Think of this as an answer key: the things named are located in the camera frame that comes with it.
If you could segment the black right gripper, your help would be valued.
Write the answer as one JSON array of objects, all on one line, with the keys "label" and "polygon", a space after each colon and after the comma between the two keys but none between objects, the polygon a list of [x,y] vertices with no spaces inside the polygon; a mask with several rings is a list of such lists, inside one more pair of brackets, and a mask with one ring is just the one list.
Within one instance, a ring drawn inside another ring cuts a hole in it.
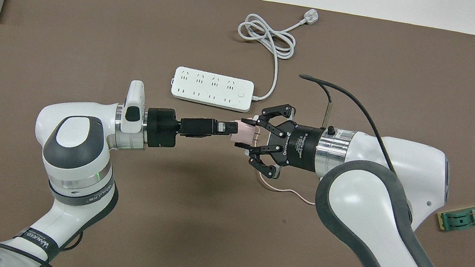
[{"label": "black right gripper", "polygon": [[[298,125],[289,121],[281,123],[278,127],[269,123],[270,119],[277,116],[291,120],[291,118],[294,118],[294,114],[295,108],[293,106],[281,104],[262,109],[261,115],[257,118],[242,119],[245,124],[260,126],[274,135],[285,136],[284,138],[276,138],[276,145],[279,147],[271,145],[258,147],[236,143],[237,147],[248,151],[248,163],[269,179],[279,177],[281,166],[315,171],[316,150],[322,135],[322,128]],[[271,156],[275,165],[263,163],[260,158],[261,155]]]}]

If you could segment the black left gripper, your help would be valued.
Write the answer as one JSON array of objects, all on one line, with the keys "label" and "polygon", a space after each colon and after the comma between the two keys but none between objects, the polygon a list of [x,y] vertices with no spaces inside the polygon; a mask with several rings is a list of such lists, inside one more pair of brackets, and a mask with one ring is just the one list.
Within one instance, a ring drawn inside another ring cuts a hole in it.
[{"label": "black left gripper", "polygon": [[149,147],[171,148],[176,145],[176,135],[202,138],[214,133],[236,134],[238,123],[220,122],[213,118],[182,118],[179,121],[174,109],[149,108],[146,132]]}]

